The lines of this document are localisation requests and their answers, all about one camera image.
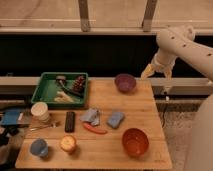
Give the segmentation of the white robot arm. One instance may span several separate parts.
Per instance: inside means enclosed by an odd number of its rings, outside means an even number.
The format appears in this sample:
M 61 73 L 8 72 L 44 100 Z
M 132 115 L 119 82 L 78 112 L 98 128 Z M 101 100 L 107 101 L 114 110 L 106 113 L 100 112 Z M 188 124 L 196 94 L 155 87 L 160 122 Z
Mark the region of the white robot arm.
M 192 26 L 167 27 L 156 35 L 158 51 L 141 73 L 146 79 L 155 72 L 172 76 L 177 57 L 213 83 L 213 48 L 196 43 Z M 200 106 L 192 127 L 183 171 L 213 171 L 213 94 Z

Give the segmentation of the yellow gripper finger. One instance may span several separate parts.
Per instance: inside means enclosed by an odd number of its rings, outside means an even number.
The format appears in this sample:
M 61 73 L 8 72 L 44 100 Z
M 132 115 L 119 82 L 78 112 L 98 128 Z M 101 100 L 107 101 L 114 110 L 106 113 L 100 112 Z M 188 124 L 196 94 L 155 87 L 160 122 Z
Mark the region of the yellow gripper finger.
M 165 78 L 167 81 L 171 81 L 172 79 L 172 70 L 171 69 L 166 69 L 164 72 Z
M 151 64 L 148 64 L 144 71 L 141 73 L 142 79 L 147 79 L 149 76 L 152 76 L 154 74 L 154 70 L 152 68 Z

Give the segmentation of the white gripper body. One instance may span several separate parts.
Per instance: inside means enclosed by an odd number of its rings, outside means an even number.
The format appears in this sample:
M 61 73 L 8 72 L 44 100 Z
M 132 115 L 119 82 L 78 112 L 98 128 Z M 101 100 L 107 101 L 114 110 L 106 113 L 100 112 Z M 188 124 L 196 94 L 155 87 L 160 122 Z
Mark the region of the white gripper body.
M 166 58 L 161 58 L 161 56 L 158 54 L 155 54 L 151 61 L 153 70 L 158 73 L 170 73 L 174 67 L 174 64 L 174 59 L 170 60 Z

